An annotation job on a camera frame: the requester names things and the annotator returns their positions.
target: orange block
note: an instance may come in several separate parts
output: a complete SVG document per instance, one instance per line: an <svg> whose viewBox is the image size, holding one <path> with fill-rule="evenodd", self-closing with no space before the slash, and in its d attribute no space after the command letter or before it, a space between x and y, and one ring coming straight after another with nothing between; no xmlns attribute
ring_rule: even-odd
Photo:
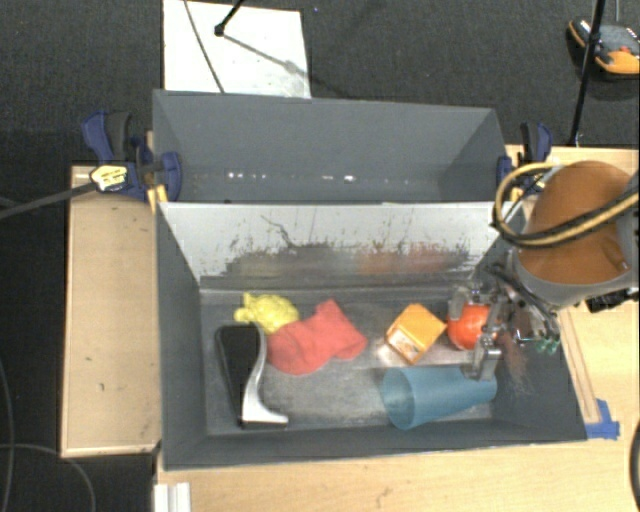
<svg viewBox="0 0 640 512"><path fill-rule="evenodd" d="M386 341L409 364L415 364L445 328L422 304L410 304L387 330Z"/></svg>

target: orange ball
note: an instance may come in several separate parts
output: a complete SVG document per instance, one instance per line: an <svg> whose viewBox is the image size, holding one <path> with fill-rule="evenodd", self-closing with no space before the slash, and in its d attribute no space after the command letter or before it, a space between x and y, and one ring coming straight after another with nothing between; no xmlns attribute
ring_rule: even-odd
<svg viewBox="0 0 640 512"><path fill-rule="evenodd" d="M451 342L462 350L472 350L487 323L490 309L486 304L465 304L458 320L451 320L447 315L447 335Z"/></svg>

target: red cloth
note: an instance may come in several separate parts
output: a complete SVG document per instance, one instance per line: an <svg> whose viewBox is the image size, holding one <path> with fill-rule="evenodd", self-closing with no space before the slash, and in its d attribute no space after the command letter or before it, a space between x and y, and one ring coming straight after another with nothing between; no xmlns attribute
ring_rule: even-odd
<svg viewBox="0 0 640 512"><path fill-rule="evenodd" d="M268 338L267 359L278 370L304 375L332 357L353 359L367 346L365 338L344 316L336 301L316 306L306 320L284 325Z"/></svg>

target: blue cup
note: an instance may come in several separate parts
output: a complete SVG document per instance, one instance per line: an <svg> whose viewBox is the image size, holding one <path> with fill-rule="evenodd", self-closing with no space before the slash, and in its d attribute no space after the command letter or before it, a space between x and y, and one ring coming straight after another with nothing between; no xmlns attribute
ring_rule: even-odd
<svg viewBox="0 0 640 512"><path fill-rule="evenodd" d="M391 368L381 386L389 419L402 430L489 402L497 390L495 377L468 379L459 366Z"/></svg>

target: black rod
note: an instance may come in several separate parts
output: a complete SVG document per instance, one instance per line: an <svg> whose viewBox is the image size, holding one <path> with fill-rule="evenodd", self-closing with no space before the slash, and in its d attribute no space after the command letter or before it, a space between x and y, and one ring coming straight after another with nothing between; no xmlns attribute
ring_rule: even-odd
<svg viewBox="0 0 640 512"><path fill-rule="evenodd" d="M216 36L222 37L224 35L224 29L227 26L227 23L229 23L231 18L233 18L233 15L238 11L238 9L240 9L240 6L243 3L244 3L244 0L238 0L229 11L229 14L227 14L225 18L218 25L215 26L213 33Z"/></svg>
<svg viewBox="0 0 640 512"><path fill-rule="evenodd" d="M569 144L578 146L578 128L582 117L582 107L584 107L584 99L587 94L587 86L589 85L589 73L591 64L596 52L596 45L600 40L600 23L602 22L602 14L604 12L605 0L597 0L593 9L593 20L591 21L591 30L587 40L587 47L584 52L584 60L582 61L582 77L580 80L580 92L578 93L578 102L576 103L576 111L573 115L573 126L571 135L569 136Z"/></svg>

